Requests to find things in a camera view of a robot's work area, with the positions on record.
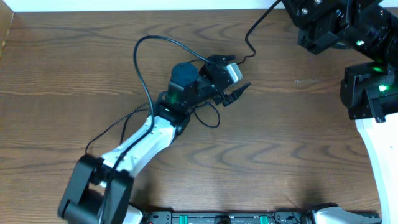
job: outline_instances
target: green led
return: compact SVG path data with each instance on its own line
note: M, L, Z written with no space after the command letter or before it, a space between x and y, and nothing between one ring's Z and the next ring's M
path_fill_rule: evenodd
M361 46L363 44L365 44L365 42L363 42L362 40L359 40L359 41L356 42L356 45L358 45L358 46Z
M381 86L379 86L379 90L386 91L386 90L388 90L388 86L381 85Z
M377 67L377 66L372 67L372 69L375 70L375 71L377 71L377 72L384 72L383 69L381 69L380 67Z

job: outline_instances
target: wood surface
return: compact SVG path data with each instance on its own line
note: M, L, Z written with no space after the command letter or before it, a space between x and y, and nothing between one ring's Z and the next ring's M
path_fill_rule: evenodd
M6 37L11 26L14 13L8 8L4 1L0 0L0 59L2 48L6 44Z
M0 61L0 222L63 222L58 203L87 142L147 101L132 66L139 38L165 35L204 56L241 60L251 54L244 35L263 12L18 13ZM353 50L312 55L297 35L284 10L270 14L250 36L257 56L241 65L241 84L252 86L218 107L218 129L192 118L139 174L132 203L264 211L335 202L380 212L366 148L339 96L344 68L368 59ZM193 59L161 40L143 42L138 57L153 98L175 64ZM216 122L210 108L198 114ZM145 118L134 116L127 134ZM116 147L120 132L90 152Z

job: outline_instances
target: bolt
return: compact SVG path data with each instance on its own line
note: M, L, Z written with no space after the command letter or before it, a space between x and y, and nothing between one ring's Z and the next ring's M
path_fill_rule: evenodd
M302 13L304 16L307 15L308 9L303 8L303 9L301 10L301 13Z

